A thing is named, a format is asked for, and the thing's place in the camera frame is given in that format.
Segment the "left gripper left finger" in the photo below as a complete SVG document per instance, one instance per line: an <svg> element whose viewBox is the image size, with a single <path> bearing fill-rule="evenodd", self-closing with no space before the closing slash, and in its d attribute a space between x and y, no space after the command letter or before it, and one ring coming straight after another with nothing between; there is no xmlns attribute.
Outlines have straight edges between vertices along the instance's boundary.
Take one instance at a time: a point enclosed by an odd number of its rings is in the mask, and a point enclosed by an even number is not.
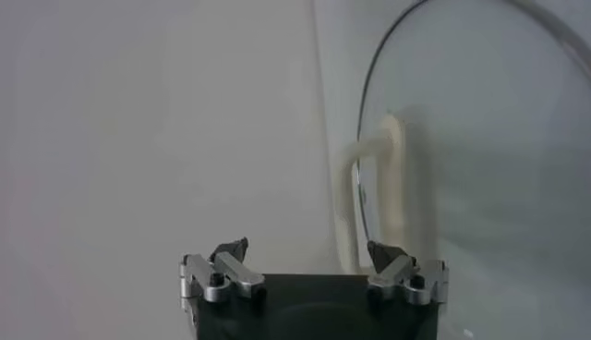
<svg viewBox="0 0 591 340"><path fill-rule="evenodd" d="M218 245L205 258L187 254L179 263L180 301L187 304L193 298L204 298L209 303L224 303L232 292L252 301L267 295L265 276L244 265L248 239Z"/></svg>

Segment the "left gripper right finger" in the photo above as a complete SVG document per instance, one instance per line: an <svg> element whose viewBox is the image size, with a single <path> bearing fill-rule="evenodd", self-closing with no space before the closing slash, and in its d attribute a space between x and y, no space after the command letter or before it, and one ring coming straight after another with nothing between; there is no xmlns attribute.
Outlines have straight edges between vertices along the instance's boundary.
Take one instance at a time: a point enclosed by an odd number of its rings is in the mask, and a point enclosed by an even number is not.
<svg viewBox="0 0 591 340"><path fill-rule="evenodd" d="M368 277L368 300L379 305L402 294L415 306L448 301L449 268L444 261L419 263L402 248L375 241L368 242L368 253L375 273Z"/></svg>

